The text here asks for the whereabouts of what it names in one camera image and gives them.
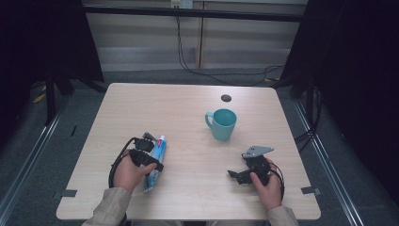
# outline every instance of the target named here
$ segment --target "mug handle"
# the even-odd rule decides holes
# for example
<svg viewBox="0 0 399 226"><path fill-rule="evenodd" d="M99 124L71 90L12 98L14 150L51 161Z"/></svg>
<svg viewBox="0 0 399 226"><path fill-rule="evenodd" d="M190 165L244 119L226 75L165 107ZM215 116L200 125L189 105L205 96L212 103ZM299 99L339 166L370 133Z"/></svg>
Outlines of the mug handle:
<svg viewBox="0 0 399 226"><path fill-rule="evenodd" d="M206 124L209 126L209 128L211 128L212 129L212 124L209 122L209 117L214 117L214 112L206 112L206 114L205 114L205 121L206 121Z"/></svg>

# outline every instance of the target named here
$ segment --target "human hand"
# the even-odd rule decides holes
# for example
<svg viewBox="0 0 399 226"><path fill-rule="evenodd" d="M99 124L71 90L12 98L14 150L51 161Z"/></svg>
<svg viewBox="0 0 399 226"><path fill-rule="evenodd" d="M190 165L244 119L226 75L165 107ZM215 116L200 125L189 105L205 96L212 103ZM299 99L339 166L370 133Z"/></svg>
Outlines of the human hand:
<svg viewBox="0 0 399 226"><path fill-rule="evenodd" d="M120 161L114 175L114 187L133 192L135 187L140 184L144 175L150 173L156 168L156 163L149 164L146 167L137 167L130 156L125 156Z"/></svg>
<svg viewBox="0 0 399 226"><path fill-rule="evenodd" d="M266 158L269 163L273 163L272 160ZM276 166L270 164L270 168L276 171ZM255 172L250 173L250 178L253 184L258 190L259 198L264 208L268 212L269 210L281 206L281 184L279 183L279 178L274 173L269 175L269 183L267 186L263 186L261 180Z"/></svg>

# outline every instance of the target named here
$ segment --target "black curtain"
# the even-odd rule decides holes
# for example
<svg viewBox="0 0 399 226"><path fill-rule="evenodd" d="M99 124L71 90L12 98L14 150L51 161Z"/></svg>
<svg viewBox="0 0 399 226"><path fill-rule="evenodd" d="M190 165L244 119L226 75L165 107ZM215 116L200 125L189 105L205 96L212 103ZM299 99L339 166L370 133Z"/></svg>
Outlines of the black curtain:
<svg viewBox="0 0 399 226"><path fill-rule="evenodd" d="M310 78L346 141L399 203L399 2L309 0L281 81Z"/></svg>
<svg viewBox="0 0 399 226"><path fill-rule="evenodd" d="M71 78L88 84L103 81L85 12L40 8L39 4L82 3L0 1L0 144L12 134L32 84L43 81L50 67L63 90Z"/></svg>

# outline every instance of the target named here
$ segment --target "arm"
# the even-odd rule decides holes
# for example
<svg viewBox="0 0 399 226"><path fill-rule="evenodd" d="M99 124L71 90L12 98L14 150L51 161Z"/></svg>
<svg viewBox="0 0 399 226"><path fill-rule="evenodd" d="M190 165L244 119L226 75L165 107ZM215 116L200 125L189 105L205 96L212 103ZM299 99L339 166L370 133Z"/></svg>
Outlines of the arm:
<svg viewBox="0 0 399 226"><path fill-rule="evenodd" d="M94 215L83 225L119 225L129 206L132 192L144 175L153 171L156 164L137 167L130 157L124 157L117 167L113 188L104 191L103 199L94 210Z"/></svg>
<svg viewBox="0 0 399 226"><path fill-rule="evenodd" d="M270 164L270 166L272 170L276 171L275 165ZM272 226L297 226L298 222L296 221L293 210L281 204L281 190L278 177L271 173L267 186L262 185L256 173L251 172L250 177L258 190L259 198L266 209L270 224Z"/></svg>

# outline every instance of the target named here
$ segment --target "teal mug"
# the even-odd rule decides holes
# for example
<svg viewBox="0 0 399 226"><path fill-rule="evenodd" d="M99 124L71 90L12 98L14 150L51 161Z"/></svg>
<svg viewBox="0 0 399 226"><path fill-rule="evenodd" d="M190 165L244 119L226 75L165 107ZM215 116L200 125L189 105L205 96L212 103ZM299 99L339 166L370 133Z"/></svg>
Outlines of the teal mug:
<svg viewBox="0 0 399 226"><path fill-rule="evenodd" d="M225 141L230 138L232 130L237 123L237 116L229 109L218 109L205 114L206 124L211 128L215 139Z"/></svg>

